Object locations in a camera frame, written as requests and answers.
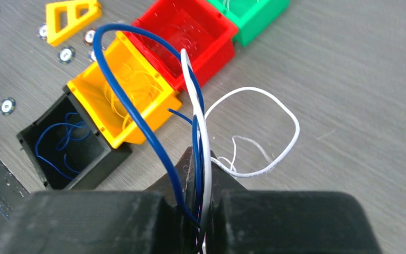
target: gray table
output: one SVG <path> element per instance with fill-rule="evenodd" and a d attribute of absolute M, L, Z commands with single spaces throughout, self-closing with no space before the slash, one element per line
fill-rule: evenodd
<path fill-rule="evenodd" d="M 38 118 L 61 87 L 89 64 L 77 35 L 70 65 L 36 37 L 47 0 L 0 0 L 0 102 L 17 100 L 0 114 L 0 158 L 29 191 L 42 189 L 15 134 Z M 153 0 L 102 0 L 97 24 L 131 22 Z M 270 174 L 239 180 L 249 189 L 339 190 L 364 205 L 385 253 L 406 253 L 406 1 L 292 0 L 290 7 L 203 89 L 210 105 L 226 92 L 257 86 L 278 96 L 298 117 L 301 136 Z M 182 111 L 191 113 L 182 95 Z M 254 93 L 226 101 L 208 121 L 212 149 L 231 156 L 234 134 L 278 155 L 293 123 Z M 190 128 L 174 117 L 157 134 L 173 161 L 190 145 Z M 266 165 L 239 141 L 242 172 Z M 99 189 L 144 189 L 165 173 L 149 145 L 134 149 Z"/>

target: yellow triangular frame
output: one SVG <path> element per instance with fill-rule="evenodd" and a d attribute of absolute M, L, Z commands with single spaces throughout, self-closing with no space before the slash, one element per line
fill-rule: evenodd
<path fill-rule="evenodd" d="M 88 9 L 88 12 L 80 15 L 83 9 Z M 68 18 L 68 25 L 63 29 L 60 20 L 62 12 L 66 12 Z M 72 0 L 47 4 L 47 42 L 56 47 L 100 16 L 102 16 L 102 7 L 97 0 Z"/>

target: red box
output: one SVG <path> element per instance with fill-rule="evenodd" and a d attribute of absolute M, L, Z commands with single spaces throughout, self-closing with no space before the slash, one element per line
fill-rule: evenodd
<path fill-rule="evenodd" d="M 186 47 L 200 86 L 234 57 L 238 28 L 206 0 L 158 0 L 132 25 L 162 37 L 178 52 Z M 173 89 L 186 89 L 174 55 L 153 40 L 125 34 Z"/>

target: black box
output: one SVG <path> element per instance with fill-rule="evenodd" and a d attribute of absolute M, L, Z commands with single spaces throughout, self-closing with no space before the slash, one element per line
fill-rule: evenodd
<path fill-rule="evenodd" d="M 63 90 L 65 93 L 17 138 L 47 189 L 94 189 L 131 154 L 130 144 L 112 148 L 68 88 Z M 68 123 L 84 121 L 88 128 L 71 130 L 64 124 L 51 127 L 64 123 L 68 113 L 77 113 L 70 114 Z M 38 139 L 49 127 L 39 142 L 38 155 L 51 165 L 35 152 Z M 77 141 L 70 140 L 64 150 L 58 151 L 68 131 Z"/>

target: yellow plastic part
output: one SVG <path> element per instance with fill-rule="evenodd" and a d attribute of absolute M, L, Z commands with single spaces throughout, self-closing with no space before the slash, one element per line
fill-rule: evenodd
<path fill-rule="evenodd" d="M 181 107 L 177 92 L 122 32 L 116 32 L 116 39 L 104 55 L 119 84 L 153 131 L 172 115 L 168 108 Z M 141 144 L 145 141 L 144 134 L 114 95 L 97 62 L 67 86 L 113 148 L 122 142 Z"/>
<path fill-rule="evenodd" d="M 60 14 L 66 12 L 68 24 L 62 29 Z M 102 16 L 102 6 L 97 0 L 72 0 L 46 5 L 47 42 L 56 47 L 75 33 Z"/>

